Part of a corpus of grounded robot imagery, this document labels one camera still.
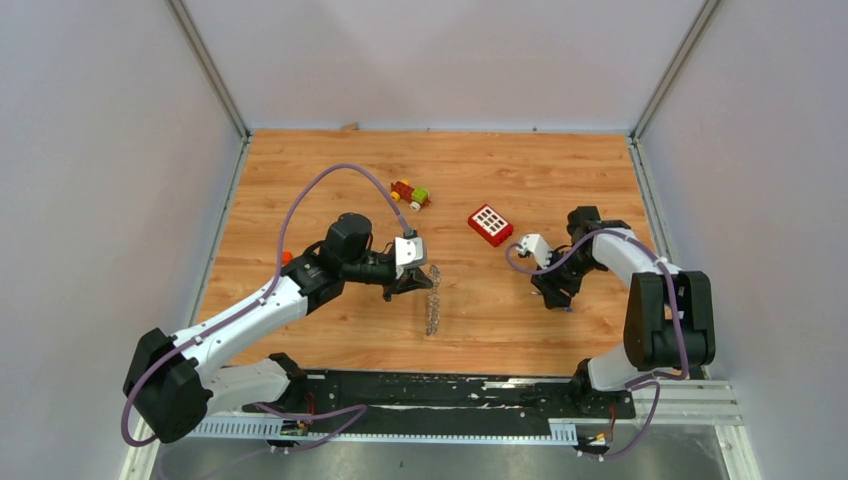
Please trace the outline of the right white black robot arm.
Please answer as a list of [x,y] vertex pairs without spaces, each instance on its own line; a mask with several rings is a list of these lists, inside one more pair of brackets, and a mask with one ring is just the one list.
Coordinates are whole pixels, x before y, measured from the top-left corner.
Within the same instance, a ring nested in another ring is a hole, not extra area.
[[540,234],[518,244],[536,269],[531,283],[547,309],[568,309],[584,278],[613,273],[628,289],[622,342],[604,355],[582,360],[568,399],[577,413],[596,417],[623,403],[629,391],[657,378],[683,379],[716,355],[712,287],[708,275],[684,270],[654,253],[622,220],[604,220],[595,206],[569,213],[567,247],[552,247]]

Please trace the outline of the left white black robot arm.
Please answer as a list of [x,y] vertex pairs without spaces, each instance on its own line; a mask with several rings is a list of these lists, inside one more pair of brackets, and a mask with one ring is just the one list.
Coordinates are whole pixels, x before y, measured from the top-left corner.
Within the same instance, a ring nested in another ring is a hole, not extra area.
[[173,443],[207,416],[252,403],[269,403],[283,413],[306,400],[300,371],[285,354],[251,365],[230,360],[269,333],[300,320],[339,297],[348,283],[378,285],[382,297],[432,287],[422,267],[425,241],[414,230],[372,250],[372,224],[344,213],[325,238],[283,263],[253,294],[220,314],[167,335],[154,328],[138,341],[123,392],[122,415],[136,411],[154,439]]

